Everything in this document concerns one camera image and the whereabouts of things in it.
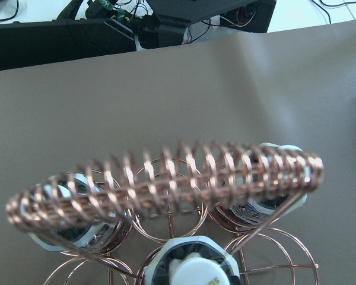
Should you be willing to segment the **tea bottle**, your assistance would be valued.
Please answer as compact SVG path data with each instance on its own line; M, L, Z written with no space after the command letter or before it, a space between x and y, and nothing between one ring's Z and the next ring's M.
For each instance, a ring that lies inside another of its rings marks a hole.
M145 284L241 284L237 261L206 236L170 239L144 268Z
M272 147L280 150L290 150L290 151L303 151L300 147L296 145L277 145L269 142L261 143L261 147ZM265 221L270 215L272 215L275 210L286 200L288 195L283 195L275 199L265 199L262 201L256 201L253 198L249 198L245 205L240 205L238 203L231 206L223 207L219 205L216 207L217 213L224 217L225 220L229 219L235 224L240 224L242 226L258 226L263 221ZM300 208L305 204L307 200L307 194L305 194L300 200L293 204L283 216Z
M77 194L85 194L88 190L88 180L82 174L74 175ZM64 198L70 197L71 194L67 187L67 181L61 179L58 182L58 188ZM60 237L70 241L73 245L86 249L94 254L108 254L115 250L126 239L131 230L131 225L122 221L116 223L101 223L86 228L69 228L55 230L54 232ZM63 248L37 234L28 234L34 242L49 252L63 252L68 249Z

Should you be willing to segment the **black electronics equipment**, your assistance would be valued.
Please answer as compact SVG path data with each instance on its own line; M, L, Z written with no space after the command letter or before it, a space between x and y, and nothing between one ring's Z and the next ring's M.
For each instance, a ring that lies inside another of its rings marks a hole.
M0 19L0 71L190 44L194 24L266 33L275 1L71 1L51 21Z

